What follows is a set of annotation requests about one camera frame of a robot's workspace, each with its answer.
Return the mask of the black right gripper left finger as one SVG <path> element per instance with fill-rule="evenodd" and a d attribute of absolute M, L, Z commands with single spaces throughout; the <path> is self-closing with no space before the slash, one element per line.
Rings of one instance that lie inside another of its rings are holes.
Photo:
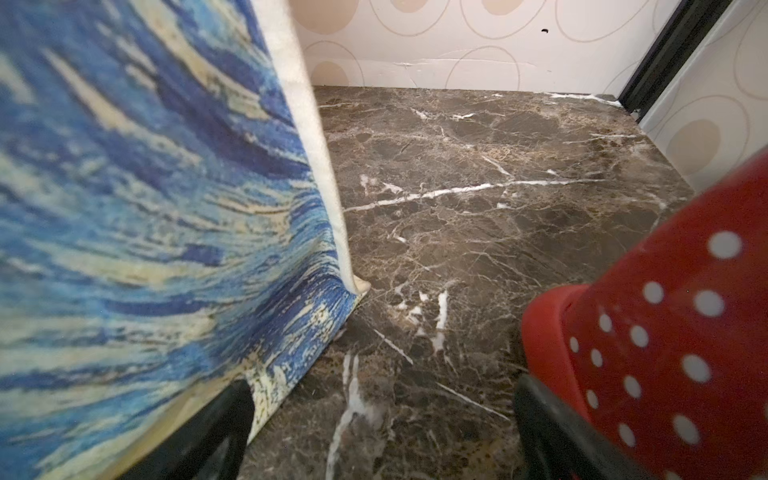
<path fill-rule="evenodd" d="M 255 405 L 244 380 L 232 382 L 122 479 L 235 479 L 244 458 Z"/>

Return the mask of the cream Starry Night tote bag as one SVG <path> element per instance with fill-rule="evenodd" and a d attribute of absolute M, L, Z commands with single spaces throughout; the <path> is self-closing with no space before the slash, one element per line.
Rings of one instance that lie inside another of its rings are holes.
<path fill-rule="evenodd" d="M 120 479 L 357 306 L 285 1 L 1 5 L 1 475 Z"/>

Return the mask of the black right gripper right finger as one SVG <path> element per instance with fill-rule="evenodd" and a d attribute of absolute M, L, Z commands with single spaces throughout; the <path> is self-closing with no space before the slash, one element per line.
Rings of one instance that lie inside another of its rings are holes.
<path fill-rule="evenodd" d="M 514 393 L 525 479 L 651 479 L 653 476 L 531 375 Z"/>

